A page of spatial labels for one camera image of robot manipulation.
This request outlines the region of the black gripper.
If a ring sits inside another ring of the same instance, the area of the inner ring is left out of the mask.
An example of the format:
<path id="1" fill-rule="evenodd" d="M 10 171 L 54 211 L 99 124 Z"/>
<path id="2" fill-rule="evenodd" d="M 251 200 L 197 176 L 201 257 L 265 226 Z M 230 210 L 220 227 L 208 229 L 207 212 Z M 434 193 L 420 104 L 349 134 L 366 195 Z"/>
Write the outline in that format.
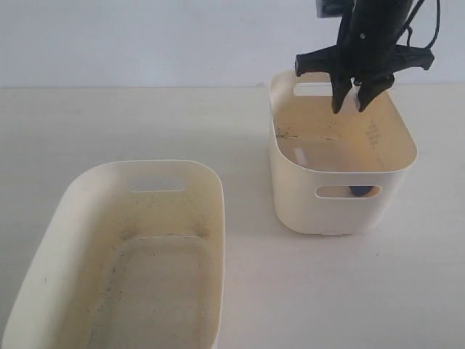
<path id="1" fill-rule="evenodd" d="M 352 78 L 362 82 L 357 93 L 357 109 L 363 112 L 394 84 L 393 77 L 382 76 L 409 68 L 427 71 L 434 62 L 430 48 L 397 43 L 407 16 L 407 10 L 350 11 L 342 17 L 333 46 L 296 56 L 295 74 L 330 74 L 331 107 L 335 114 L 352 89 Z"/>

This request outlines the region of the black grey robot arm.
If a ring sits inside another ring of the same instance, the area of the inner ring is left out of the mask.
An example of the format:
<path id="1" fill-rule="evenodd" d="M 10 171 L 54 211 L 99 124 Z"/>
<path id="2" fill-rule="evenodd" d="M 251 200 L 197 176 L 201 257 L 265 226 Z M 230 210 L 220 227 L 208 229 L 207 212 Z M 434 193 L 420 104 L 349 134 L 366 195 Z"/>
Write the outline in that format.
<path id="1" fill-rule="evenodd" d="M 395 82 L 395 73 L 409 68 L 427 71 L 434 62 L 432 39 L 425 47 L 400 44 L 413 32 L 411 23 L 422 1 L 346 1 L 333 46 L 298 54 L 296 76 L 327 73 L 331 107 L 339 113 L 346 96 L 357 87 L 357 109 L 363 112 Z"/>

